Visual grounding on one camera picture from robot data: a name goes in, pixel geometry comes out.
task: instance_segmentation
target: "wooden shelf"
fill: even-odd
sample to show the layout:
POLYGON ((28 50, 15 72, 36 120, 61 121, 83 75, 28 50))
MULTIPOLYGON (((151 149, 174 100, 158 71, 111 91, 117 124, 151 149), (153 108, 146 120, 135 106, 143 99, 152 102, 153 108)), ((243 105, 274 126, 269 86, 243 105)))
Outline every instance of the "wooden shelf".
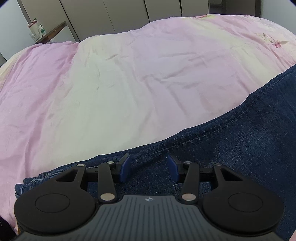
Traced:
POLYGON ((66 22, 61 23, 59 26, 55 27, 48 34, 44 35, 41 39, 39 39, 35 44, 46 44, 51 39, 53 39, 64 27, 66 27, 66 22))

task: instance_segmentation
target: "ribbed black plate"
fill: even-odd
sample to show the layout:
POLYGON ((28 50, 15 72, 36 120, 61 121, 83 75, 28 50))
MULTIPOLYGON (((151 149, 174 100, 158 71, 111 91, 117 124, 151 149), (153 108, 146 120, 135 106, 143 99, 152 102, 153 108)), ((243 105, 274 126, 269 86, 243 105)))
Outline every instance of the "ribbed black plate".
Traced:
POLYGON ((115 204, 102 205, 83 227, 59 236, 23 233, 17 241, 282 241, 275 233, 237 237, 216 229, 193 205, 174 196, 125 195, 115 204))

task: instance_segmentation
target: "wall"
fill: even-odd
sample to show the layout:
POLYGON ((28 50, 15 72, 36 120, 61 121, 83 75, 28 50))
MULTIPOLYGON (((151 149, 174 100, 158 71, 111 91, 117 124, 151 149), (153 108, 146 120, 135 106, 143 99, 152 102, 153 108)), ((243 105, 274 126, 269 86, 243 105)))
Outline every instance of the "wall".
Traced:
POLYGON ((296 34, 296 6, 290 0, 262 0, 261 17, 296 34))
POLYGON ((0 53, 9 59, 15 53, 34 44, 28 23, 17 3, 9 0, 0 8, 0 53))

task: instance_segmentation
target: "jeans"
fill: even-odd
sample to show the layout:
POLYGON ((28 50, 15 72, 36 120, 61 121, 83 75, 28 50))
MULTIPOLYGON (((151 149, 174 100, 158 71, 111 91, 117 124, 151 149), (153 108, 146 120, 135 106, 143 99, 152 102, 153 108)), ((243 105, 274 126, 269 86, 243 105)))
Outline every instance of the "jeans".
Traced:
MULTIPOLYGON (((296 65, 253 92, 237 108, 202 125, 182 130, 163 141, 82 161, 87 168, 133 157, 126 183, 118 194, 178 195, 181 184, 169 174, 165 156, 202 167, 223 163, 278 194, 285 211, 277 233, 288 240, 296 228, 296 65)), ((69 164, 15 186, 16 196, 75 165, 69 164)), ((97 183, 88 192, 97 195, 97 183)), ((205 183, 200 196, 209 191, 205 183)))

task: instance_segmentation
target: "pink duvet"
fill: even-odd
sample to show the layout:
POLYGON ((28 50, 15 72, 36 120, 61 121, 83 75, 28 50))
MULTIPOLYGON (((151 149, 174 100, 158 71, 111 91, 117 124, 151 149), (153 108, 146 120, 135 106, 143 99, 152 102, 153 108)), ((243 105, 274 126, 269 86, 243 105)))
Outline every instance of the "pink duvet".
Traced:
POLYGON ((294 34, 242 15, 23 50, 0 68, 0 215, 16 227, 24 178, 202 124, 294 64, 294 34))

